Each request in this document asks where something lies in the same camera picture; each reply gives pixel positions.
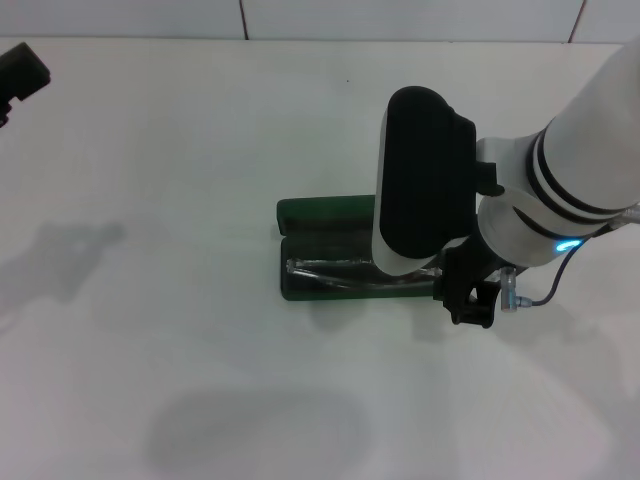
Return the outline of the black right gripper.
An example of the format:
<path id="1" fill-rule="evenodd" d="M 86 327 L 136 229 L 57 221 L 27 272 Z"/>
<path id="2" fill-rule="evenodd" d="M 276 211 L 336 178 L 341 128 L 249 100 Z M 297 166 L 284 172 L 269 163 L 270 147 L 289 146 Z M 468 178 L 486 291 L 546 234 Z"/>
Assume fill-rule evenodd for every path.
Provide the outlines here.
<path id="1" fill-rule="evenodd" d="M 490 328 L 500 286 L 487 277 L 501 266 L 502 261 L 482 239 L 466 239 L 461 246 L 445 251 L 433 298 L 442 302 L 455 325 Z"/>

